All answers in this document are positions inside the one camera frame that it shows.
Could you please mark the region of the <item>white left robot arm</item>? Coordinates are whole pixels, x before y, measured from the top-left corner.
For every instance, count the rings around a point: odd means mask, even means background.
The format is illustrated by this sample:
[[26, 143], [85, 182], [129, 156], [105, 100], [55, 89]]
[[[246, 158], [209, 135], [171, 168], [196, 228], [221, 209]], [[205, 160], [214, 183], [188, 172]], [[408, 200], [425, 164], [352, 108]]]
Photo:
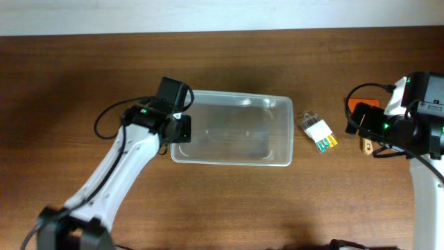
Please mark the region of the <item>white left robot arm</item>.
[[170, 144], [191, 141], [193, 90], [181, 81], [164, 77], [151, 97], [131, 99], [133, 106], [120, 118], [112, 147], [94, 173], [59, 210], [46, 207], [32, 237], [37, 249], [118, 249], [110, 235], [119, 207], [143, 168]]

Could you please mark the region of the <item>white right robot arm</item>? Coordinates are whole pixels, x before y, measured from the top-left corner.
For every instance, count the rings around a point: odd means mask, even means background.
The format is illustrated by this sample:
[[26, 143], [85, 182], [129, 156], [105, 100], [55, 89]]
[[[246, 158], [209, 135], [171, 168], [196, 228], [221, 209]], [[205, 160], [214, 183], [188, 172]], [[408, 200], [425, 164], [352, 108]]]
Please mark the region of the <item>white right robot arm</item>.
[[404, 156], [413, 181], [414, 249], [443, 248], [443, 74], [413, 72], [381, 88], [385, 108], [345, 108], [346, 133], [380, 145], [374, 158]]

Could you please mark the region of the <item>clear case of screwdrivers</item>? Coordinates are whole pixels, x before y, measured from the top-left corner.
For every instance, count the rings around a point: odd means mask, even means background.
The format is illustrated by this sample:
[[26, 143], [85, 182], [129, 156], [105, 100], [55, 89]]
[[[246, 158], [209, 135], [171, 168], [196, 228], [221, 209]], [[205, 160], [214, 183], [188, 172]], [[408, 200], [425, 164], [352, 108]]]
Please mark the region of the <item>clear case of screwdrivers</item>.
[[331, 128], [317, 114], [306, 112], [301, 118], [299, 127], [314, 142], [319, 153], [325, 153], [338, 144]]

